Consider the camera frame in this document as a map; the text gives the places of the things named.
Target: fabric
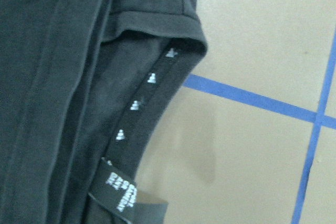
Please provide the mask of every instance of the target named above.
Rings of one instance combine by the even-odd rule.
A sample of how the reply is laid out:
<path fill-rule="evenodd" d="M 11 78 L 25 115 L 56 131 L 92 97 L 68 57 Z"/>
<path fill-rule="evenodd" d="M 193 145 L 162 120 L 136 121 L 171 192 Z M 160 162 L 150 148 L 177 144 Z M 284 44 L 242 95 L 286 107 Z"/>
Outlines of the fabric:
<path fill-rule="evenodd" d="M 102 157 L 135 178 L 206 53 L 196 0 L 0 0 L 0 10 L 0 223 L 123 223 L 90 185 Z"/>

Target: printed logo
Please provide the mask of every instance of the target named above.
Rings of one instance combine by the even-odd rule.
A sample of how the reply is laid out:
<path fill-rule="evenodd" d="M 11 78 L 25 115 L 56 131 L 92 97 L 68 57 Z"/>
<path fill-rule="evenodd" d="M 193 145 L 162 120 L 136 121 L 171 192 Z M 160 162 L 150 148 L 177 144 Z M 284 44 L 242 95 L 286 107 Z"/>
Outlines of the printed logo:
<path fill-rule="evenodd" d="M 118 141 L 125 139 L 124 130 L 120 129 L 119 132 L 118 132 L 118 135 L 115 139 L 118 140 Z"/>
<path fill-rule="evenodd" d="M 125 207 L 134 206 L 134 203 L 137 199 L 137 189 L 133 184 L 123 179 L 115 172 L 110 174 L 110 177 L 106 180 L 105 183 L 112 186 L 115 190 L 125 190 L 125 193 L 117 206 L 118 211 L 123 212 Z"/>
<path fill-rule="evenodd" d="M 169 52 L 166 54 L 166 57 L 174 58 L 176 55 L 178 55 L 178 53 L 175 52 L 174 48 L 171 48 Z"/>

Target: floor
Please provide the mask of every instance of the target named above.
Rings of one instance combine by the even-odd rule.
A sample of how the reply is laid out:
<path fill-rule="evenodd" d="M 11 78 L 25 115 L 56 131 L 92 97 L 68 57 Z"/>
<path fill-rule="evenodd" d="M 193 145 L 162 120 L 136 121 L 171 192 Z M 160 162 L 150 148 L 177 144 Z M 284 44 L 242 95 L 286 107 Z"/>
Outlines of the floor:
<path fill-rule="evenodd" d="M 209 43 L 138 187 L 165 224 L 336 223 L 336 0 L 198 0 Z"/>

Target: blue tape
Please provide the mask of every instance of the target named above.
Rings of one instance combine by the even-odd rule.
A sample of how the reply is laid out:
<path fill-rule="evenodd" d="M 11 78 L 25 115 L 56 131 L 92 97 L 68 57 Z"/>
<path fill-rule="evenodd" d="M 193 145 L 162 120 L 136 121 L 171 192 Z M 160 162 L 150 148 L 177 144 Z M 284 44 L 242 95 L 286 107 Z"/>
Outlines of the blue tape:
<path fill-rule="evenodd" d="M 313 123 L 316 113 L 272 98 L 191 74 L 185 87 Z"/>
<path fill-rule="evenodd" d="M 336 33 L 334 35 L 330 57 L 329 57 L 328 65 L 327 65 L 327 70 L 324 76 L 324 82 L 323 82 L 322 92 L 320 96 L 319 107 L 317 110 L 316 120 L 314 122 L 313 130 L 311 133 L 306 160 L 304 162 L 301 182 L 300 182 L 296 204 L 295 204 L 295 208 L 294 208 L 294 212 L 292 216 L 292 224 L 298 224 L 300 222 L 303 203 L 306 197 L 310 169 L 311 169 L 311 166 L 314 160 L 316 147 L 317 147 L 317 143 L 318 143 L 318 139 L 319 139 L 319 135 L 321 131 L 321 125 L 322 123 L 326 125 L 326 123 L 330 123 L 332 121 L 332 120 L 329 120 L 330 117 L 324 116 L 324 113 L 327 107 L 327 101 L 328 101 L 328 97 L 329 97 L 329 93 L 331 89 L 331 82 L 332 82 L 332 77 L 333 77 L 333 73 L 335 70 L 335 64 L 336 64 Z"/>
<path fill-rule="evenodd" d="M 336 130 L 336 118 L 331 118 L 330 116 L 325 115 L 322 121 L 322 126 Z"/>

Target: clothing label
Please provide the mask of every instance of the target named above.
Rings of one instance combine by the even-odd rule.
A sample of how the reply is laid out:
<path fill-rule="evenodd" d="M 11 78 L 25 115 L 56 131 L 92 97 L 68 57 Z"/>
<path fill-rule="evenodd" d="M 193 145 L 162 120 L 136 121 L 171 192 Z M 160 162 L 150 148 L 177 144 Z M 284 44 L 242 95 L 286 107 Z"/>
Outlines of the clothing label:
<path fill-rule="evenodd" d="M 129 176 L 101 160 L 89 196 L 112 214 L 132 223 L 137 199 L 136 188 L 135 182 Z"/>

